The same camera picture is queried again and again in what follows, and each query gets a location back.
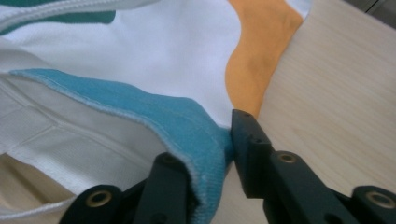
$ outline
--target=wooden table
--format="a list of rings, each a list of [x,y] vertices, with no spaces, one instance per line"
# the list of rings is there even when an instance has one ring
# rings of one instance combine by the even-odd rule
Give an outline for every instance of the wooden table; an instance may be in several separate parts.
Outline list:
[[[396,30],[338,0],[313,0],[265,94],[259,123],[330,188],[396,192]],[[267,223],[233,169],[212,223]]]

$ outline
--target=white fabric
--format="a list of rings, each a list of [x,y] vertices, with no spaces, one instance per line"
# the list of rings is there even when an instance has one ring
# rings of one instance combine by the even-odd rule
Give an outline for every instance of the white fabric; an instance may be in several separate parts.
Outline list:
[[[0,154],[33,165],[75,194],[99,184],[128,189],[166,150],[143,125],[24,78],[0,76],[0,108]]]
[[[224,74],[240,31],[228,1],[162,0],[117,11],[110,24],[35,23],[4,38],[69,74],[191,98],[218,125],[230,127],[233,106]]]
[[[0,6],[0,31],[18,23],[65,13],[135,8],[155,1],[158,0],[61,0],[34,7]]]
[[[26,210],[26,211],[14,211],[0,207],[0,221],[18,219],[24,217],[34,217],[51,212],[61,211],[64,210],[67,206],[69,206],[75,199],[76,197],[72,197],[70,199],[64,200],[59,203],[47,203],[35,209]]]

